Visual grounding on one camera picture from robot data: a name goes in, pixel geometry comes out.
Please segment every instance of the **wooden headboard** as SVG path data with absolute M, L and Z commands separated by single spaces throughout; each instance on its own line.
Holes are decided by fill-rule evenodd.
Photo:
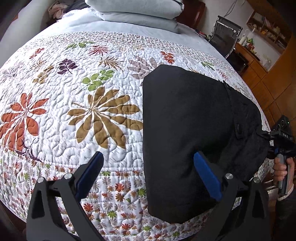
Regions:
M 176 17 L 177 22 L 190 28 L 197 29 L 197 25 L 205 10 L 205 3 L 198 0 L 183 0 L 184 11 Z

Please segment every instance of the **quilted bedspread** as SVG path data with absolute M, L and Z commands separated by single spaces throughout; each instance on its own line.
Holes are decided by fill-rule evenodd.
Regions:
M 175 43 L 114 32 L 30 41 L 0 69 L 1 201 L 26 221 L 39 177 L 59 179 L 100 151 L 104 167 L 81 205 L 106 240 L 179 240 L 196 233 L 210 211 L 184 224 L 166 223 L 147 211 L 142 83 L 160 64 L 226 81 L 260 109 L 231 66 Z M 260 111 L 263 129 L 269 130 Z M 265 160 L 256 175 L 262 178 L 270 166 Z M 58 206 L 75 234 L 60 199 Z

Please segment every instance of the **mesh chair back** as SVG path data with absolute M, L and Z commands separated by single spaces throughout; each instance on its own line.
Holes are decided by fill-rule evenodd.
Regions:
M 233 51 L 241 31 L 241 26 L 238 26 L 226 18 L 218 16 L 214 33 L 209 40 L 209 43 L 214 46 L 224 58 L 227 58 Z

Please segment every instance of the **bookshelf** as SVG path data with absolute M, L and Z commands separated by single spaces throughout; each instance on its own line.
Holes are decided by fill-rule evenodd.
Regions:
M 266 40 L 280 54 L 286 49 L 291 38 L 290 32 L 281 32 L 281 29 L 275 22 L 270 22 L 265 16 L 254 11 L 247 21 L 247 26 L 250 30 Z

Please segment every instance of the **finger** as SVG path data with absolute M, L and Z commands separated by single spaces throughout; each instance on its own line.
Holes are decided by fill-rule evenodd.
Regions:
M 283 177 L 283 176 L 280 176 L 280 177 L 274 176 L 274 181 L 279 182 L 279 181 L 282 181 L 284 178 L 285 177 Z
M 294 163 L 292 157 L 288 158 L 288 159 L 286 160 L 286 162 L 287 162 L 287 164 L 290 165 L 290 168 L 293 168 L 293 169 L 295 168 L 295 163 Z
M 287 171 L 274 171 L 274 176 L 285 176 L 287 175 Z
M 276 171 L 276 170 L 279 170 L 279 171 L 285 171 L 287 169 L 287 166 L 285 164 L 274 164 L 274 167 L 273 169 Z
M 278 163 L 279 163 L 279 158 L 276 157 L 276 158 L 274 159 L 274 164 L 278 164 Z

